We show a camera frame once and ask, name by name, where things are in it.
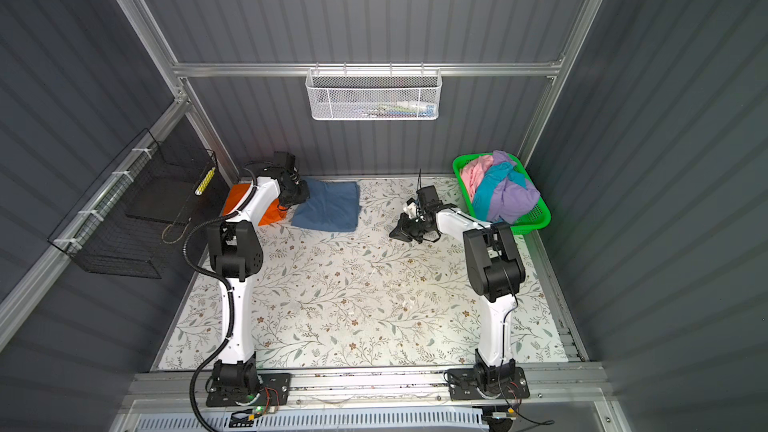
yellow object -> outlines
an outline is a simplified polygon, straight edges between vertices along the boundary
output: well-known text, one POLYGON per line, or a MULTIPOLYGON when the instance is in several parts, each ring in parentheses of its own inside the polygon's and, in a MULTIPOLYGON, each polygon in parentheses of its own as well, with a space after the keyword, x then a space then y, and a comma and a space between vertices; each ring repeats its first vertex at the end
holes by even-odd
POLYGON ((208 173, 205 175, 205 178, 202 182, 197 186, 197 190, 194 191, 194 194, 196 196, 202 196, 203 192, 205 191, 205 188, 208 187, 208 184, 210 184, 210 181, 214 178, 214 174, 216 173, 216 167, 211 167, 208 173))

aluminum frame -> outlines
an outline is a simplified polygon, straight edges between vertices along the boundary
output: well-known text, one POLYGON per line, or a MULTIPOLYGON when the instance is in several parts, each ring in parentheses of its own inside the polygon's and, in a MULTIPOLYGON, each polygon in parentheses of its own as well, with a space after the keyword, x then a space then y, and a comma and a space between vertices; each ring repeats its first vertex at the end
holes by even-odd
POLYGON ((575 348, 575 353, 579 359, 589 362, 589 354, 576 329, 576 323, 571 315, 571 310, 565 302, 565 296, 562 289, 560 289, 560 283, 554 274, 552 263, 549 261, 547 250, 544 248, 542 237, 538 234, 538 231, 534 230, 525 235, 525 245, 528 246, 528 251, 531 253, 531 260, 538 274, 538 281, 542 285, 544 298, 547 299, 549 304, 549 310, 552 312, 552 319, 560 332, 563 346, 568 348, 568 342, 572 341, 573 345, 571 347, 575 348))
MULTIPOLYGON (((173 101, 152 126, 149 133, 144 134, 144 137, 139 140, 135 148, 126 155, 114 171, 123 172, 129 170, 136 158, 139 158, 144 153, 139 149, 148 148, 154 142, 153 136, 157 140, 165 139, 189 108, 190 103, 186 98, 178 98, 173 101)), ((93 208, 107 194, 110 188, 115 185, 119 177, 120 175, 118 174, 110 174, 104 183, 101 184, 101 187, 85 203, 83 210, 93 208)), ((84 214, 74 216, 58 239, 71 237, 75 231, 80 229, 85 219, 86 216, 84 214)), ((32 268, 27 271, 22 280, 3 299, 0 304, 0 351, 8 344, 16 331, 20 329, 24 321, 27 320, 27 317, 29 317, 37 304, 40 303, 70 262, 69 256, 53 245, 49 246, 32 268)))
POLYGON ((165 39, 163 31, 149 10, 144 0, 116 0, 128 18, 128 22, 134 28, 144 48, 147 50, 152 62, 158 68, 168 89, 180 97, 188 96, 192 100, 194 110, 187 114, 187 119, 192 124, 198 137, 206 149, 216 152, 219 169, 224 179, 232 185, 237 179, 237 167, 232 157, 224 146, 219 135, 214 129, 213 123, 206 114, 205 108, 197 99, 192 85, 180 80, 173 71, 173 65, 178 62, 176 55, 165 39))
MULTIPOLYGON (((478 407, 505 405, 504 399, 450 400, 443 371, 451 366, 324 368, 264 370, 293 375, 290 410, 336 408, 402 408, 452 405, 478 407)), ((600 362, 524 364, 531 397, 526 404, 592 402, 606 432, 629 432, 600 362)), ((110 430, 132 431, 141 414, 189 413, 189 380, 192 372, 136 374, 110 430)), ((197 400, 206 408, 204 380, 196 384, 197 400)))
POLYGON ((568 41, 565 43, 560 73, 552 80, 551 86, 544 91, 542 101, 539 103, 531 124, 525 133, 525 138, 518 155, 524 167, 528 166, 533 156, 533 151, 536 149, 539 139, 542 138, 544 128, 547 122, 549 122, 554 107, 558 103, 568 77, 571 75, 576 59, 581 52, 581 48, 584 46, 587 34, 589 34, 592 28, 592 23, 598 15, 598 10, 602 3, 603 0, 584 0, 581 5, 578 18, 574 23, 573 29, 571 29, 568 41))
MULTIPOLYGON (((209 149, 216 151, 220 159, 220 168, 227 181, 231 184, 236 179, 236 167, 233 163, 226 147, 218 137, 210 118, 200 103, 194 88, 184 78, 189 76, 226 76, 226 75, 245 75, 245 76, 293 76, 306 74, 307 69, 318 64, 183 64, 178 63, 175 54, 166 41, 159 25, 154 20, 147 4, 144 0, 116 0, 120 8, 128 18, 134 31, 139 36, 144 47, 147 49, 152 61, 158 68, 168 88, 178 98, 175 103, 187 103, 188 100, 194 105, 194 110, 189 111, 187 119, 195 128, 200 140, 209 149)), ((535 64, 400 64, 398 72, 409 70, 421 71, 424 68, 439 66, 445 76, 549 76, 552 77, 551 85, 545 91, 545 95, 540 101, 539 107, 532 123, 530 124, 523 141, 520 156, 524 165, 530 161, 533 151, 538 144, 539 139, 547 122, 552 114, 566 83, 579 52, 585 42, 586 36, 591 28, 594 18, 603 0, 584 0, 574 27, 569 35, 568 42, 562 54, 562 61, 550 63, 535 64)), ((342 70, 349 66, 341 64, 342 70)), ((385 64, 386 70, 394 72, 394 64, 385 64)), ((371 66, 365 66, 365 70, 371 70, 371 66)), ((175 112, 166 113, 153 126, 153 131, 163 129, 168 125, 168 119, 173 116, 176 121, 180 117, 178 113, 182 109, 180 106, 172 106, 175 112)), ((156 137, 164 137, 163 133, 158 132, 156 137)), ((536 249, 539 257, 545 257, 543 245, 538 249, 541 239, 532 238, 532 249, 536 249)), ((29 313, 33 310, 36 303, 42 299, 42 296, 55 282, 56 278, 64 270, 69 259, 51 247, 38 260, 33 268, 28 272, 22 282, 10 293, 0 305, 0 348, 5 346, 14 332, 24 322, 29 313)), ((542 276, 547 276, 548 280, 540 277, 542 287, 550 287, 554 292, 555 307, 553 310, 559 310, 558 316, 561 324, 565 324, 573 337, 574 345, 579 350, 582 359, 587 359, 586 350, 581 343, 581 339, 572 326, 572 318, 568 312, 564 300, 561 300, 562 293, 559 292, 554 274, 550 269, 542 276)), ((408 389, 409 394, 415 394, 422 391, 425 395, 424 402, 431 401, 432 404, 446 404, 447 386, 442 380, 440 368, 366 368, 365 370, 295 370, 296 378, 293 383, 294 391, 292 397, 297 407, 324 408, 328 405, 328 400, 318 398, 316 394, 321 393, 323 397, 329 400, 340 399, 344 393, 350 395, 350 390, 354 390, 353 395, 362 395, 363 400, 342 399, 343 402, 336 403, 337 407, 351 407, 355 404, 361 404, 365 400, 366 405, 375 403, 382 406, 397 406, 398 404, 414 405, 413 399, 403 401, 403 388, 408 389), (303 404, 298 400, 307 400, 303 404)), ((626 419, 620 413, 620 406, 615 401, 613 390, 607 378, 604 375, 602 366, 598 362, 571 362, 564 364, 526 364, 525 369, 528 374, 529 384, 532 389, 531 401, 571 401, 586 400, 595 402, 595 407, 601 416, 611 418, 613 428, 610 430, 628 430, 626 419)), ((173 407, 182 407, 186 404, 187 385, 189 373, 150 373, 138 374, 131 386, 129 394, 123 402, 120 409, 120 415, 115 423, 122 428, 129 425, 130 417, 137 417, 141 410, 168 410, 173 407)), ((480 404, 494 404, 494 400, 480 400, 480 404)))
POLYGON ((178 77, 304 77, 308 70, 353 76, 547 76, 560 73, 559 62, 530 63, 178 63, 178 77))

wire mesh rack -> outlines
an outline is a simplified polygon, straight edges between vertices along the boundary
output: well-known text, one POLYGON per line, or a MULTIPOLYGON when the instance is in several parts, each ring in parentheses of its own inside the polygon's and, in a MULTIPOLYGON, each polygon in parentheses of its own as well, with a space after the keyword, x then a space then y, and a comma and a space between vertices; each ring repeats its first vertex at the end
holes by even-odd
POLYGON ((315 120, 435 120, 440 71, 413 76, 306 74, 306 92, 315 120))
MULTIPOLYGON (((76 212, 78 226, 63 231, 60 224, 48 238, 86 272, 161 278, 185 267, 181 247, 190 227, 224 203, 212 151, 158 142, 138 151, 128 168, 112 172, 93 206, 76 212)), ((202 251, 204 241, 198 234, 190 247, 202 251)))

folded blue cloth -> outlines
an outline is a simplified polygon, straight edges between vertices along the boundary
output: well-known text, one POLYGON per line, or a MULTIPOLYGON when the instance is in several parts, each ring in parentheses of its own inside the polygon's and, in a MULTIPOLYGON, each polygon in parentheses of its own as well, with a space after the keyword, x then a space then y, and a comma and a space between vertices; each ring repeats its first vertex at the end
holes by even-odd
POLYGON ((324 232, 353 232, 360 215, 357 182, 322 182, 307 178, 310 197, 293 214, 294 227, 324 232))

green basket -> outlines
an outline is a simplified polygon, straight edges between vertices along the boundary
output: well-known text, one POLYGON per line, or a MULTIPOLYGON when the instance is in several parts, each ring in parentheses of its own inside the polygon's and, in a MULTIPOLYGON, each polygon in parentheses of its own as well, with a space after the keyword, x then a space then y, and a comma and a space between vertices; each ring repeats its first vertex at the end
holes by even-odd
MULTIPOLYGON (((480 156, 490 155, 490 152, 485 154, 468 154, 466 156, 456 157, 456 160, 453 161, 453 172, 456 174, 458 184, 462 187, 462 195, 464 195, 464 200, 467 203, 467 212, 469 212, 469 215, 473 217, 475 217, 475 208, 472 206, 472 202, 469 200, 469 194, 467 194, 467 188, 464 187, 464 181, 462 180, 460 172, 462 171, 462 168, 464 168, 464 166, 469 164, 472 160, 475 160, 480 156)), ((517 163, 517 165, 514 167, 514 170, 523 174, 528 180, 531 180, 531 177, 525 171, 525 168, 523 168, 521 165, 520 160, 513 154, 509 154, 509 157, 517 163)), ((544 200, 540 198, 538 200, 538 204, 533 207, 533 210, 520 217, 514 224, 512 224, 512 233, 517 235, 525 235, 532 230, 548 226, 549 221, 551 220, 552 214, 549 212, 547 204, 545 204, 544 200)))

